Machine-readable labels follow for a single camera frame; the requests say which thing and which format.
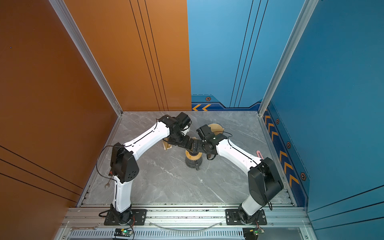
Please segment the brown paper coffee filter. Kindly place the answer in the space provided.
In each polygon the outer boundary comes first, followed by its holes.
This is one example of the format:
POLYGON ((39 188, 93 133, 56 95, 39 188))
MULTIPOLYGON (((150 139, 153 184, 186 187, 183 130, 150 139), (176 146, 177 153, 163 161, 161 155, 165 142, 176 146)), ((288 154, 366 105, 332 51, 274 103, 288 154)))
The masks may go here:
POLYGON ((209 124, 208 127, 211 129, 212 133, 215 135, 224 133, 224 128, 219 124, 209 124))

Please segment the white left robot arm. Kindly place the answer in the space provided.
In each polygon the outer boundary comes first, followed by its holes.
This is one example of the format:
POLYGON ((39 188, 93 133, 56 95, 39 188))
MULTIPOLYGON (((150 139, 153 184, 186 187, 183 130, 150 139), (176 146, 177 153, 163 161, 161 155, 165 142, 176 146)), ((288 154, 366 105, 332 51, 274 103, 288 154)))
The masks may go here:
POLYGON ((191 119, 181 112, 176 117, 164 115, 156 123, 137 138, 124 144, 116 143, 111 154, 111 173, 115 184, 114 199, 107 211, 104 225, 132 226, 134 214, 132 211, 131 192, 133 180, 139 174, 137 161, 152 146, 167 138, 170 145, 187 147, 190 137, 187 135, 191 119))

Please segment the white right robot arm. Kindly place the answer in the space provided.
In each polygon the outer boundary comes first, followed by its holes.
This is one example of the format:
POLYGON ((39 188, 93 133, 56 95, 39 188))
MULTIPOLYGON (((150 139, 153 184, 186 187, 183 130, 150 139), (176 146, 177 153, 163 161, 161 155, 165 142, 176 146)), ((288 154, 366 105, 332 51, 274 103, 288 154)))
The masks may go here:
POLYGON ((231 141, 232 134, 225 131, 213 131, 208 125, 197 129, 202 141, 204 153, 221 156, 232 162, 248 176, 249 196, 239 208, 239 217, 243 224, 256 221, 262 208, 269 206, 271 200, 284 189, 277 165, 270 158, 259 158, 241 149, 231 141))

